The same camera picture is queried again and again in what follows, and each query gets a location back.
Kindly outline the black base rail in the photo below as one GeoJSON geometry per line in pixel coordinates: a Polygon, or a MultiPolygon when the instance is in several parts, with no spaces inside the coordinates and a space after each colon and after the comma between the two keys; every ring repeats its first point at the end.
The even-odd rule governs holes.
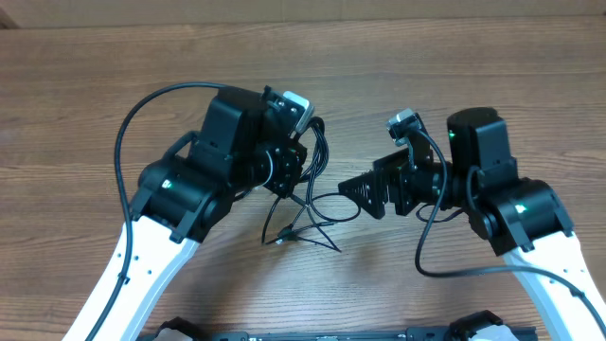
{"type": "Polygon", "coordinates": [[[448,326],[413,326],[394,331],[364,332],[205,332],[181,317],[164,322],[156,332],[144,333],[137,341],[444,341],[444,340],[522,340],[539,339],[534,327],[510,327],[490,311],[457,319],[448,326]]]}

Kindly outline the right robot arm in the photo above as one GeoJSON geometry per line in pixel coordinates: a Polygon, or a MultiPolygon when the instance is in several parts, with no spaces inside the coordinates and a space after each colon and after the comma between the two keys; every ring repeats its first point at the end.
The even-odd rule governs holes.
{"type": "Polygon", "coordinates": [[[388,203],[401,216],[422,206],[434,213],[457,208],[504,262],[436,272],[422,266],[418,247],[419,273],[428,278],[511,273],[553,339],[604,339],[605,302],[584,261],[572,218],[546,182],[519,175],[507,124],[495,109],[473,107],[448,117],[450,160],[411,109],[391,117],[386,130],[399,151],[340,183],[339,193],[375,219],[384,216],[388,203]]]}

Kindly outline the braided cable silver plug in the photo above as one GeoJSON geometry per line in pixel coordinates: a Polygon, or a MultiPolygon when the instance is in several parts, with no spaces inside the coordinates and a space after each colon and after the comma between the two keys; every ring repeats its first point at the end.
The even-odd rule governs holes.
{"type": "Polygon", "coordinates": [[[327,231],[335,225],[335,218],[325,219],[316,215],[311,205],[299,195],[293,194],[287,199],[276,198],[263,222],[260,243],[263,246],[308,243],[340,252],[340,247],[327,231]]]}

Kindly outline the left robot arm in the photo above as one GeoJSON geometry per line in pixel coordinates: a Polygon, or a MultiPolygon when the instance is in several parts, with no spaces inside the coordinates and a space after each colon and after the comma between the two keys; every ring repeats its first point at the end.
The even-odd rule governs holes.
{"type": "Polygon", "coordinates": [[[120,196],[125,223],[67,340],[135,340],[169,283],[239,194],[294,190],[307,150],[298,139],[312,103],[271,87],[254,92],[214,84],[201,129],[190,131],[140,174],[132,197],[120,196]]]}

